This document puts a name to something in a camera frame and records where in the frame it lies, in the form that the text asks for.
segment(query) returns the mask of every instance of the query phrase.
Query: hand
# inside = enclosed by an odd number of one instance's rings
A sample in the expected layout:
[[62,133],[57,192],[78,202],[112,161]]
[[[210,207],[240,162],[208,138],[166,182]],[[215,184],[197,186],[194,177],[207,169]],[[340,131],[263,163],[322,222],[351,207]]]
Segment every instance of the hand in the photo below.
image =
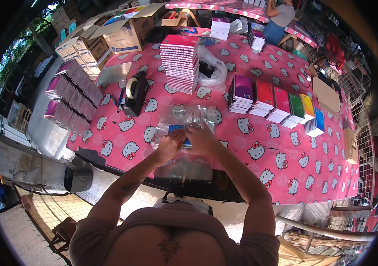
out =
[[165,135],[158,145],[156,151],[149,155],[149,159],[158,167],[161,164],[173,159],[179,154],[183,141],[186,139],[183,129],[177,129]]
[[212,155],[217,144],[221,145],[213,135],[213,132],[207,127],[204,121],[201,122],[202,127],[198,125],[187,125],[185,134],[192,144],[191,149],[185,152],[195,155]]

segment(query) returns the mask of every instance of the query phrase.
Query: tattoo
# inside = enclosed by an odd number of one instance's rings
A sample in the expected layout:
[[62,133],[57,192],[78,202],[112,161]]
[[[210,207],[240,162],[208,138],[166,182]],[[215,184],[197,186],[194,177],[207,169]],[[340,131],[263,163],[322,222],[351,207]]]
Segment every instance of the tattoo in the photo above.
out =
[[170,239],[162,239],[162,242],[158,244],[161,247],[161,252],[163,253],[165,264],[177,253],[179,248],[182,248],[179,243],[180,241],[174,240],[175,227],[170,227]]
[[137,188],[140,186],[141,182],[135,182],[135,183],[128,183],[126,185],[123,185],[121,187],[122,195],[124,197],[131,197],[133,193],[137,190]]

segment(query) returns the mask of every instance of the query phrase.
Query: wooden pallet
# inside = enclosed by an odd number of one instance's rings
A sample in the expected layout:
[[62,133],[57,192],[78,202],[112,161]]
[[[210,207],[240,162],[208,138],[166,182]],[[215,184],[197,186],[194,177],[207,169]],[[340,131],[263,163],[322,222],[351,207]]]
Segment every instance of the wooden pallet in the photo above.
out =
[[20,106],[20,110],[16,113],[13,127],[19,132],[25,134],[26,130],[28,129],[29,119],[31,118],[32,111],[21,103],[18,103],[18,105]]

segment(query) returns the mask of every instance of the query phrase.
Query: red fan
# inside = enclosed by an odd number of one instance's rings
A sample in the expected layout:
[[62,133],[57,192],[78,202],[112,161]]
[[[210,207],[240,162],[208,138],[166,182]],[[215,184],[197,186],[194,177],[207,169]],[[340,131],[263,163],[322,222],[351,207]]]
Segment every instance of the red fan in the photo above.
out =
[[343,68],[346,61],[344,52],[341,50],[340,40],[333,33],[328,34],[325,43],[325,57],[331,66],[335,66],[338,70]]

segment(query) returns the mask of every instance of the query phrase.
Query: pink tablecloth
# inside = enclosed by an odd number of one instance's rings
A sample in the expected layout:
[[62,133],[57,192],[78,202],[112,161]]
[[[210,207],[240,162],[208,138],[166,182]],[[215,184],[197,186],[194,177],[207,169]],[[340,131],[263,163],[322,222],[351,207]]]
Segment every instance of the pink tablecloth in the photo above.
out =
[[[319,107],[312,85],[298,78],[300,73],[310,74],[302,59],[271,45],[256,54],[246,38],[232,34],[227,41],[218,41],[208,49],[228,67],[227,91],[234,74],[246,75],[252,81],[274,83],[292,94],[307,94],[314,107]],[[108,166],[127,171],[152,152],[149,137],[158,123],[158,114],[169,105],[216,106],[215,135],[267,186],[273,202],[314,203],[357,194],[358,165],[349,164],[343,155],[343,122],[354,127],[345,96],[340,119],[324,112],[326,132],[310,138],[302,125],[288,129],[259,116],[228,112],[228,93],[203,89],[188,95],[171,90],[162,72],[159,52],[159,44],[148,44],[142,52],[116,55],[108,61],[107,65],[133,62],[128,78],[139,69],[147,70],[149,103],[139,117],[125,117],[122,111],[117,113],[109,95],[117,99],[125,84],[110,84],[103,91],[105,98],[93,118],[88,138],[70,136],[69,149],[96,150],[106,158]],[[212,164],[220,169],[216,162]]]
[[[191,9],[208,9],[208,10],[221,10],[228,13],[234,13],[241,16],[257,19],[261,22],[268,23],[270,16],[267,15],[267,9],[252,4],[244,3],[242,0],[186,0],[177,1],[171,0],[165,5],[167,9],[175,8],[191,8]],[[305,41],[313,48],[317,47],[317,43],[312,40],[307,34],[306,30],[302,27],[295,27],[295,21],[293,20],[285,31],[289,34],[297,36],[299,39]]]

